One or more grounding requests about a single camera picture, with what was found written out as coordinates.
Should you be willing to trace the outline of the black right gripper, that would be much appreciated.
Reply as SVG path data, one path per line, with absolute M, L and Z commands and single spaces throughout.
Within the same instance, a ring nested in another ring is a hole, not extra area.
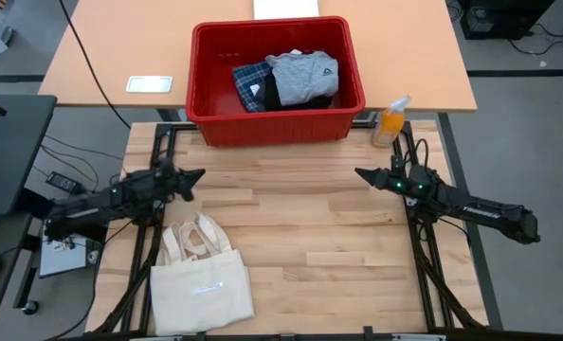
M 392 155 L 390 168 L 355 168 L 354 171 L 373 188 L 389 190 L 413 200 L 437 199 L 445 184 L 437 172 L 420 164 L 407 170 L 406 163 L 402 156 Z

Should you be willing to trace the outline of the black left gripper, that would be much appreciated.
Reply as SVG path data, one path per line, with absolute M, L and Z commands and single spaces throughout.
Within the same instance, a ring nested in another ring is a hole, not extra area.
M 140 211 L 156 200 L 178 193 L 185 202 L 194 200 L 192 189 L 205 169 L 182 170 L 169 160 L 160 160 L 150 170 L 136 170 L 110 187 L 110 209 Z

